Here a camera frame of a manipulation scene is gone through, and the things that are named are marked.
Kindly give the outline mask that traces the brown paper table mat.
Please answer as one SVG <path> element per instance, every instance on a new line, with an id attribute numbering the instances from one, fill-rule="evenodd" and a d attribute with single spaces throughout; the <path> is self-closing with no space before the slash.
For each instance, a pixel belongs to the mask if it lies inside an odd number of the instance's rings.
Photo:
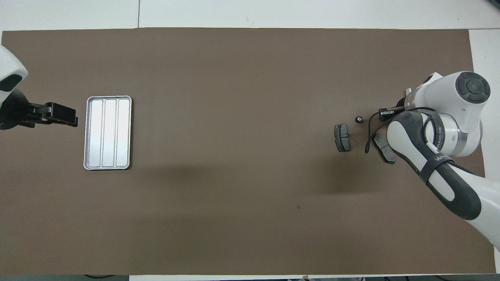
<path id="1" fill-rule="evenodd" d="M 32 103 L 79 126 L 0 131 L 0 276 L 493 273 L 493 246 L 369 117 L 471 71 L 467 30 L 5 32 Z M 83 167 L 86 101 L 133 100 L 130 166 Z M 348 127 L 350 151 L 334 127 Z"/>

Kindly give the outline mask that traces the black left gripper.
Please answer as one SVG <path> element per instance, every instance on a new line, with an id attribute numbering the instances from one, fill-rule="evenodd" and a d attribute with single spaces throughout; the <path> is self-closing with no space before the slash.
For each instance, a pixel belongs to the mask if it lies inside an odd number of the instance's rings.
<path id="1" fill-rule="evenodd" d="M 75 121 L 60 119 L 42 119 L 43 114 L 37 112 L 45 105 L 30 103 L 25 95 L 18 89 L 14 89 L 0 106 L 0 130 L 8 130 L 15 126 L 34 128 L 35 124 L 62 124 L 70 127 L 78 126 L 76 110 L 58 103 L 47 103 L 50 111 L 47 117 L 76 117 Z"/>

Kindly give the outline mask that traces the silver metal tray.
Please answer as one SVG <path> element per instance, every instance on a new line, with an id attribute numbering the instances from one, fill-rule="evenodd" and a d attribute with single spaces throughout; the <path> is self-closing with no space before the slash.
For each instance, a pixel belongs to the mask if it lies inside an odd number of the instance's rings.
<path id="1" fill-rule="evenodd" d="M 130 96 L 91 96 L 86 101 L 83 167 L 126 170 L 132 149 Z"/>

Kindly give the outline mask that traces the long curved grey brake pad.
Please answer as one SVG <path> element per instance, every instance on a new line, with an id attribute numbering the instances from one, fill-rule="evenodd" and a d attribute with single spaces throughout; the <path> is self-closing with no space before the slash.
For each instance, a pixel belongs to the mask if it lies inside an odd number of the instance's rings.
<path id="1" fill-rule="evenodd" d="M 385 135 L 381 133 L 375 133 L 372 142 L 377 149 L 380 157 L 386 164 L 395 164 L 395 153 L 391 149 Z"/>

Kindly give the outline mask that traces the short rectangular grey brake pad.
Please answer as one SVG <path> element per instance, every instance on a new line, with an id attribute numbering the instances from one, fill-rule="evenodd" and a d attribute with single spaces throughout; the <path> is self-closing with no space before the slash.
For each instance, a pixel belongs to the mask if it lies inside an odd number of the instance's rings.
<path id="1" fill-rule="evenodd" d="M 336 148 L 339 152 L 350 151 L 350 140 L 348 135 L 348 127 L 345 123 L 336 124 L 334 127 L 334 137 Z"/>

